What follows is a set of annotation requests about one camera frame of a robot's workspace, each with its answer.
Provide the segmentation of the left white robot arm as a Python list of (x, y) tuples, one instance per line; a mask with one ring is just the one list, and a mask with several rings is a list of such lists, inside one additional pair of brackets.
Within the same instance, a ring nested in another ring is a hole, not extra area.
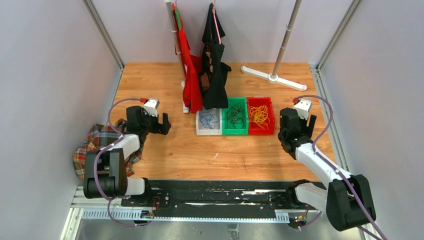
[(128, 177), (126, 163), (131, 154), (143, 148), (149, 133), (167, 135), (172, 125), (167, 113), (162, 113), (159, 122), (157, 115), (142, 106), (128, 107), (126, 117), (117, 140), (86, 154), (83, 193), (87, 199), (133, 197), (146, 207), (153, 201), (151, 184), (145, 177)]

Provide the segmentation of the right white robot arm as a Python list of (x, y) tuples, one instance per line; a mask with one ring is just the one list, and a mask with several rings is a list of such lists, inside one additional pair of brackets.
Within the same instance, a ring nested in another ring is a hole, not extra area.
[(301, 179), (292, 182), (285, 195), (286, 203), (294, 209), (303, 204), (325, 213), (339, 232), (375, 221), (376, 211), (368, 179), (353, 175), (332, 162), (311, 139), (313, 127), (294, 108), (279, 112), (278, 140), (286, 153), (305, 165), (324, 185), (320, 188)]

